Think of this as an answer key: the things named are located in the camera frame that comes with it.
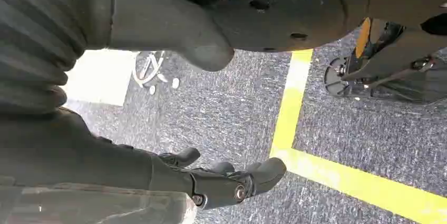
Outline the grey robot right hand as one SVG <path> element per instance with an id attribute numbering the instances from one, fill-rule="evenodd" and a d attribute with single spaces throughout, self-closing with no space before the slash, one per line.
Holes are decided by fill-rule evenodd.
<path id="1" fill-rule="evenodd" d="M 155 154 L 93 134 L 62 86 L 102 48 L 172 50 L 207 71 L 234 55 L 187 0 L 1 0 L 1 223 L 193 223 L 282 179 L 279 158 L 190 169 L 196 148 Z"/>

